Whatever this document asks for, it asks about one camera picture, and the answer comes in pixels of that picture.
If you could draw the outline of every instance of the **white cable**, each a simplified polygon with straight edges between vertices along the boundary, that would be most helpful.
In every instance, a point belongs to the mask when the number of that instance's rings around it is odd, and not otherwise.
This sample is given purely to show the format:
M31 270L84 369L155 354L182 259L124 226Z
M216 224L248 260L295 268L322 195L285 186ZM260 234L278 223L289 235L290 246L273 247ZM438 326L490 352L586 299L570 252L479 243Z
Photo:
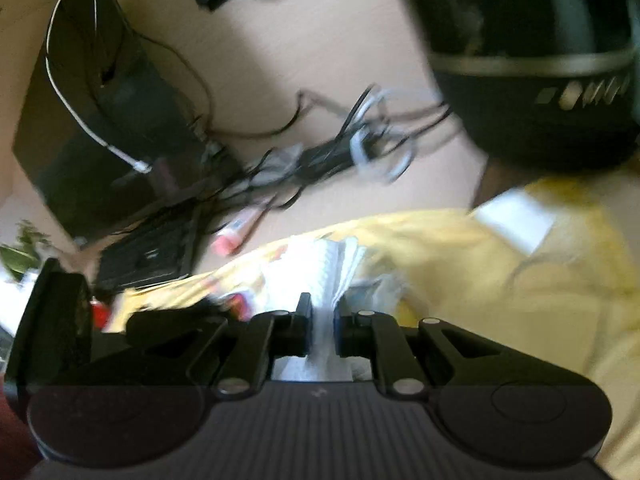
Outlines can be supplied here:
M420 100L430 102L432 104L441 102L441 96L437 92L429 90L404 90L404 89L381 89L375 94L371 95L353 116L351 124L359 124L364 120L368 111L374 106L386 100L390 96L411 96L418 97ZM361 174L373 177L376 180L382 180L388 184L396 181L414 161L417 152L418 145L415 136L405 132L402 128L396 126L385 126L380 124L377 126L377 131L373 132L378 134L381 140L396 140L397 142L404 142L407 144L407 150L402 159L390 170L383 170L382 168L374 168L372 160L367 155L364 148L364 140L368 134L372 133L368 126L356 131L351 137L349 148L351 152L351 158Z
M51 86L54 89L54 92L56 93L56 95L58 96L60 101L62 101L62 104L65 105L65 108L68 110L68 112L71 114L71 116L76 120L78 125L84 130L84 132L89 137L91 137L95 142L97 142L102 147L106 148L111 153L116 155L118 158L120 158L121 160L123 160L124 162L129 164L138 173L145 173L145 174L149 173L151 171L151 166L149 166L146 162L143 162L142 160L136 160L135 158L127 155L126 153L124 153L123 151L119 150L115 146L111 146L103 138L99 137L96 133L94 133L94 131L76 113L76 111L73 109L71 104L69 104L69 102L62 95L62 92L58 88L58 85L56 85L56 82L53 79L53 75L51 73L51 65L50 65L50 61L49 61L49 43L50 43L50 40L51 40L51 31L53 29L53 21L54 21L54 19L56 17L56 13L58 12L58 7L60 6L60 3L62 3L62 0L58 0L56 2L55 7L53 8L53 13L51 15L51 19L49 20L49 27L47 29L47 39L46 39L46 43L45 43L45 57L44 57L44 61L45 61L46 69L47 69L47 76L49 77L49 82L51 83ZM97 0L94 0L94 30L95 30L96 34L97 34L97 30L98 30L98 21L97 20L98 20L98 5L97 5Z

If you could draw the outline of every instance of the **yellow blanket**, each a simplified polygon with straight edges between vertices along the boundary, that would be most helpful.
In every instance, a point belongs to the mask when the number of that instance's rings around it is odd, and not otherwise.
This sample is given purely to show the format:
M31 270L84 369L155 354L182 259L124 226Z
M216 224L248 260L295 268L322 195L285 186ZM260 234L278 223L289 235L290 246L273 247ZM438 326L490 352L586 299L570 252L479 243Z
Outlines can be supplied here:
M544 181L527 191L558 215L528 259L458 210L364 218L308 236L356 236L391 259L413 291L410 304L398 309L401 324L439 317L591 378L609 396L614 412L598 462L614 478L640 479L636 270L622 236L577 184ZM193 303L211 286L232 290L255 284L262 265L284 247L285 240L269 244L212 275L190 278L185 286L129 291L112 328L122 330L142 304ZM203 282L207 286L194 294L193 283Z

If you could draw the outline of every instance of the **black keyboard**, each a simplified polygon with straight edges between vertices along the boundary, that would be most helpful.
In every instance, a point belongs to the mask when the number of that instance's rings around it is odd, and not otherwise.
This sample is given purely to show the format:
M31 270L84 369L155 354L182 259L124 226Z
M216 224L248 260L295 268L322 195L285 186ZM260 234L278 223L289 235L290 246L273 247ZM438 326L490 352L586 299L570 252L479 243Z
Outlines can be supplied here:
M94 287L121 292L189 276L201 209L195 200L165 209L107 247Z

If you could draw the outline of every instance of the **power adapter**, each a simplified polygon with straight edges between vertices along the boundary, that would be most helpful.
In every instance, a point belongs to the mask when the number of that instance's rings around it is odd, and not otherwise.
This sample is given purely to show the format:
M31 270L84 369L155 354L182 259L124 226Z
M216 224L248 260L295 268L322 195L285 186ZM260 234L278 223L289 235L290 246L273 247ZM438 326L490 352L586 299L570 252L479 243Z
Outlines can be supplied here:
M332 139L319 146L307 148L298 159L298 167L294 177L302 186L316 182L348 170L354 166L351 158L350 142L353 134ZM363 140L364 149L370 158L375 158L375 145L378 138L368 135Z

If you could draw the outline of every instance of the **white paper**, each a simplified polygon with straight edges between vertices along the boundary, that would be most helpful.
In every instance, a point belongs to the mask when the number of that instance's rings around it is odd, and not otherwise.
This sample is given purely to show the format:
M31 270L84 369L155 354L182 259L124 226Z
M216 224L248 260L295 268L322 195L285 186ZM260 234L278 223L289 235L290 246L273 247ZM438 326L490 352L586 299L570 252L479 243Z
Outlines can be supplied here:
M474 218L531 256L548 232L556 215L545 209L523 189L511 189L474 211Z
M305 358L276 360L272 377L287 381L351 381L349 361L338 357L334 344L334 309L349 288L364 256L357 238L340 242L292 238L280 260L265 270L269 310L293 311L302 292L313 305L312 348Z

